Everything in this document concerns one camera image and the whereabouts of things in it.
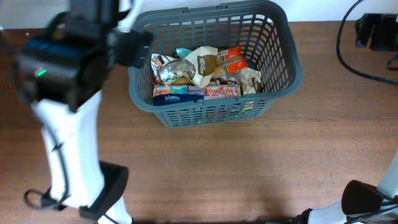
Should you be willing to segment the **light teal tissue pack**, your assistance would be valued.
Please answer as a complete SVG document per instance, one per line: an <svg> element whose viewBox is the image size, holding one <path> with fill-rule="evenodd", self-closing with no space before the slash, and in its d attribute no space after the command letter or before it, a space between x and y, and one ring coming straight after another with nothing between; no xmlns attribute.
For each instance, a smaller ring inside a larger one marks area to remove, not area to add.
<svg viewBox="0 0 398 224"><path fill-rule="evenodd" d="M186 56L188 56L192 51L185 49L185 48L177 48L176 53L179 57L180 60L184 59Z"/></svg>

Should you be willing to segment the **blue Kleenex tissue box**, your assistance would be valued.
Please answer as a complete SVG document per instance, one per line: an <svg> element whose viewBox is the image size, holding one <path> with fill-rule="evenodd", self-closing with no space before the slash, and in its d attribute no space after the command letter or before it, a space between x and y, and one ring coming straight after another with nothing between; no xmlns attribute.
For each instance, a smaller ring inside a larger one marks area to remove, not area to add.
<svg viewBox="0 0 398 224"><path fill-rule="evenodd" d="M234 98L240 94L241 87L237 84L216 84L204 88L194 85L156 85L152 101L154 106L164 106L188 101Z"/></svg>

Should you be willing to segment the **beige cookie bag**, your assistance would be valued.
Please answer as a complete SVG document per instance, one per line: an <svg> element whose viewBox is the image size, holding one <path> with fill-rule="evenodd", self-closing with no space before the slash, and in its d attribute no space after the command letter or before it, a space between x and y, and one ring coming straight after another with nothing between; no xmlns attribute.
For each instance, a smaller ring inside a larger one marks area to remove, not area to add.
<svg viewBox="0 0 398 224"><path fill-rule="evenodd" d="M185 77L195 86L203 88L210 83L217 68L217 57L217 48L202 46L183 59L152 54L150 62L158 82L171 85Z"/></svg>
<svg viewBox="0 0 398 224"><path fill-rule="evenodd" d="M243 68L231 74L235 82L241 86L243 95L255 94L261 91L261 72L251 68Z"/></svg>

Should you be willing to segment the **San Remo spaghetti pack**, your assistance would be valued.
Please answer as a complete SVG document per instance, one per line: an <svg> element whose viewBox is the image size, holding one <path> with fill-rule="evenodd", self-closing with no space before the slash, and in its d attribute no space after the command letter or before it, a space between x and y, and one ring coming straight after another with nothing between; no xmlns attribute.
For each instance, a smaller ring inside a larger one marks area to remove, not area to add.
<svg viewBox="0 0 398 224"><path fill-rule="evenodd" d="M224 75L237 72L246 68L248 65L246 59L241 55L241 46L230 49L218 50L217 68L212 78L221 78ZM172 84L177 85L193 85L187 78L181 77Z"/></svg>

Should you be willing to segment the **green Nescafe coffee bag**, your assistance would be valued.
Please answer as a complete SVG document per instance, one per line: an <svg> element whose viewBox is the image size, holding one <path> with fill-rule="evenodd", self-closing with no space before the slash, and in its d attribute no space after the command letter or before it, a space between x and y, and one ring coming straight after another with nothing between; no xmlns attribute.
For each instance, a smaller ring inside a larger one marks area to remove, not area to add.
<svg viewBox="0 0 398 224"><path fill-rule="evenodd" d="M212 78L208 85L215 86L215 85L235 85L235 84L236 80L230 77L230 78Z"/></svg>

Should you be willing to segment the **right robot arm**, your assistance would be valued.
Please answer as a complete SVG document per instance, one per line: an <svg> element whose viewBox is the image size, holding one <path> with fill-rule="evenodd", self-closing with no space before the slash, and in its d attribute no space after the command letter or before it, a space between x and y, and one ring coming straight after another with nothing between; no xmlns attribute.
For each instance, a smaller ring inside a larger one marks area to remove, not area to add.
<svg viewBox="0 0 398 224"><path fill-rule="evenodd" d="M266 224L397 223L397 155L377 187L352 180L342 199L321 209L307 209L295 218Z"/></svg>

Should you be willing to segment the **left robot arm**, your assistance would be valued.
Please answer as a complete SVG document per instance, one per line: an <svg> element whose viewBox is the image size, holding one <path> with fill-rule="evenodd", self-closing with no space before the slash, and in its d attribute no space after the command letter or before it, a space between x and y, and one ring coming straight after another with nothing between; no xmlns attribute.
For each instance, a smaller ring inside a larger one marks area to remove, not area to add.
<svg viewBox="0 0 398 224"><path fill-rule="evenodd" d="M75 208L96 223L132 223L123 193L127 167L98 157L101 89L115 65L141 68L153 36L132 28L142 1L70 1L18 53L13 81L38 119L51 185L29 189L36 210Z"/></svg>

